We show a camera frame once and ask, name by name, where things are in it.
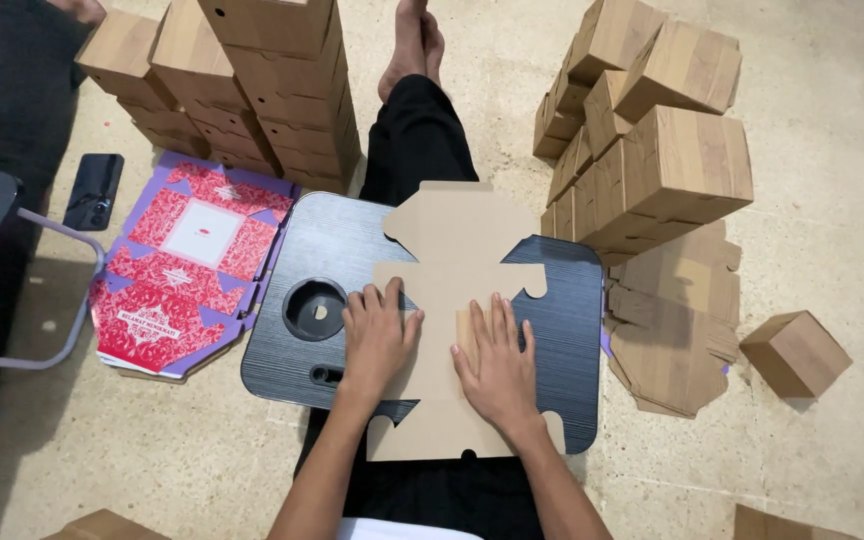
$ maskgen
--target hand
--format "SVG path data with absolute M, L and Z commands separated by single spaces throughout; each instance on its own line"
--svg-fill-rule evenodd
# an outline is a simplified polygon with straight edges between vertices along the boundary
M 469 304 L 472 330 L 479 348 L 479 372 L 475 374 L 466 352 L 452 345 L 455 371 L 462 382 L 465 398 L 483 418 L 510 439 L 513 433 L 545 420 L 536 408 L 536 339 L 529 321 L 522 323 L 525 351 L 519 351 L 519 329 L 512 303 L 499 300 L 498 293 L 491 301 L 491 336 L 486 328 L 482 308 L 477 301 Z
M 402 368 L 406 355 L 415 347 L 416 334 L 426 316 L 416 311 L 405 323 L 399 313 L 402 278 L 393 277 L 385 287 L 385 298 L 373 284 L 363 292 L 348 295 L 342 310 L 345 322 L 345 371 L 339 390 L 364 400 L 371 408 L 378 405 L 382 392 Z

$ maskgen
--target smartphone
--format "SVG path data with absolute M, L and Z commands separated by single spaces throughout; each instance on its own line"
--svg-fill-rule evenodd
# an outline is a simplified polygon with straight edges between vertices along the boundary
M 118 153 L 84 153 L 78 162 L 62 225 L 76 231 L 107 229 L 125 163 Z

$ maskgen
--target finger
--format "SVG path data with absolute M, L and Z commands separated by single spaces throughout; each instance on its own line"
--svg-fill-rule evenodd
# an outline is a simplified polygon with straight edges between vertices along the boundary
M 426 312 L 421 309 L 416 311 L 405 321 L 405 334 L 402 335 L 402 345 L 406 351 L 412 351 L 416 346 L 416 335 L 419 333 L 419 327 L 423 325 L 423 319 L 426 318 Z
M 509 340 L 509 346 L 518 351 L 519 327 L 516 326 L 516 312 L 512 309 L 512 301 L 508 298 L 502 299 L 502 314 L 505 316 L 505 336 Z
M 487 343 L 492 343 L 492 338 L 489 337 L 489 330 L 486 328 L 486 319 L 482 315 L 482 307 L 479 302 L 472 300 L 468 303 L 468 311 L 472 319 L 472 333 L 475 335 L 475 342 L 478 343 L 479 350 Z
M 348 295 L 348 310 L 352 312 L 352 318 L 359 316 L 361 313 L 365 313 L 366 305 L 363 301 L 364 298 L 362 297 L 361 292 L 353 292 Z
M 381 310 L 382 301 L 378 299 L 378 287 L 369 283 L 362 289 L 362 295 L 366 297 L 366 311 Z
M 382 307 L 388 312 L 399 311 L 399 292 L 402 290 L 402 278 L 393 277 L 389 284 L 385 285 L 385 301 Z
M 342 322 L 345 323 L 345 330 L 349 331 L 353 328 L 353 313 L 346 307 L 342 310 Z
M 536 337 L 532 334 L 532 323 L 522 321 L 522 335 L 525 337 L 525 362 L 536 363 Z
M 508 345 L 509 338 L 505 331 L 505 312 L 502 310 L 502 297 L 498 292 L 492 293 L 492 343 Z
M 459 375 L 462 390 L 465 394 L 469 394 L 469 390 L 478 385 L 478 378 L 473 373 L 473 367 L 469 364 L 469 357 L 458 345 L 452 345 L 449 351 L 452 353 L 452 363 L 455 364 L 455 373 Z

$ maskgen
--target speckled floor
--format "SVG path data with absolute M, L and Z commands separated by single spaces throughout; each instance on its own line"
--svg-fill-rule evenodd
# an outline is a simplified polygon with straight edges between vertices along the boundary
M 855 364 L 800 413 L 743 361 L 694 421 L 637 411 L 603 368 L 598 440 L 570 466 L 620 539 L 732 538 L 735 503 L 864 538 L 864 2 L 651 1 L 737 36 L 745 54 L 729 114 L 745 121 L 756 202 L 727 218 L 745 249 L 740 336 L 771 314 L 809 309 Z M 536 215 L 551 170 L 530 155 L 533 114 L 589 2 L 430 2 L 447 41 L 443 84 L 479 174 Z M 108 2 L 155 18 L 166 4 Z M 395 0 L 340 4 L 365 149 Z M 55 179 L 53 219 L 88 152 L 126 157 L 116 225 L 98 234 L 108 246 L 156 154 L 92 82 Z M 91 264 L 88 250 L 45 234 L 14 350 L 58 350 Z M 84 331 L 52 370 L 3 376 L 0 539 L 40 538 L 101 508 L 176 540 L 264 537 L 290 485 L 304 411 L 243 388 L 243 346 L 173 386 L 114 374 L 90 338 Z

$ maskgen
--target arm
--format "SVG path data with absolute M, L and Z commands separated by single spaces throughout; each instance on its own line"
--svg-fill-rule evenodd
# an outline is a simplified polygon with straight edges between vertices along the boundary
M 509 439 L 525 467 L 542 532 L 549 540 L 612 540 L 582 486 L 559 455 L 536 408 L 536 340 L 529 321 L 522 323 L 525 351 L 509 300 L 492 296 L 491 329 L 482 309 L 470 305 L 479 370 L 466 353 L 452 346 L 455 370 L 468 402 Z
M 333 540 L 342 519 L 359 439 L 382 392 L 415 344 L 423 319 L 417 311 L 402 329 L 399 291 L 394 277 L 385 299 L 375 285 L 348 295 L 345 324 L 345 371 L 332 411 L 318 440 L 292 483 L 267 540 Z

